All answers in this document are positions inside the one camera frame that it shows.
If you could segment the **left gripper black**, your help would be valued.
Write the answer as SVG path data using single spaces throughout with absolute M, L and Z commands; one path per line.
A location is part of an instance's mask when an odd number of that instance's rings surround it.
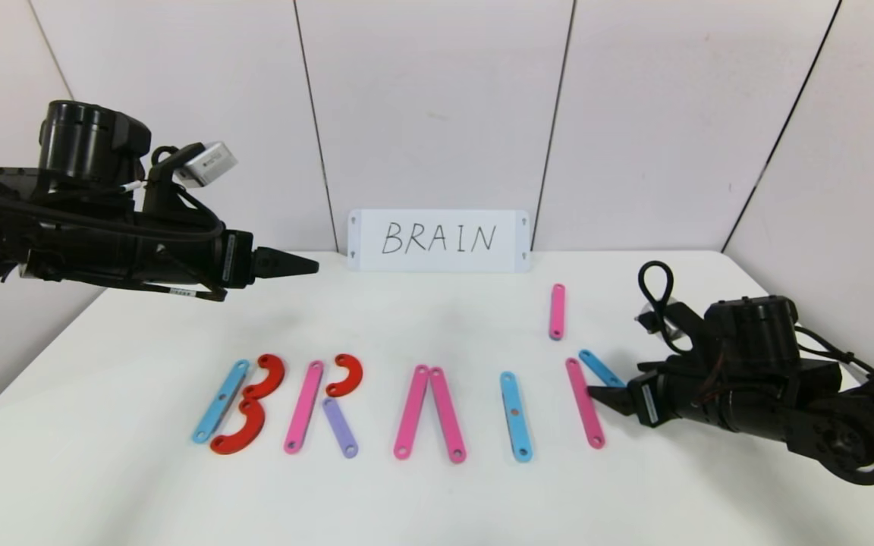
M 225 229 L 209 240 L 139 239 L 139 279 L 155 284 L 209 284 L 243 289 L 256 278 L 315 275 L 316 260 L 267 246 L 253 251 L 253 235 Z

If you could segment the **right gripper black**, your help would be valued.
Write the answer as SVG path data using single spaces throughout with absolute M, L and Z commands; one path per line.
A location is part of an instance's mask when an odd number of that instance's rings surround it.
M 627 388 L 589 386 L 587 394 L 624 417 L 634 415 L 649 428 L 673 419 L 721 428 L 718 404 L 700 402 L 703 378 L 671 371 L 652 370 L 630 380 Z

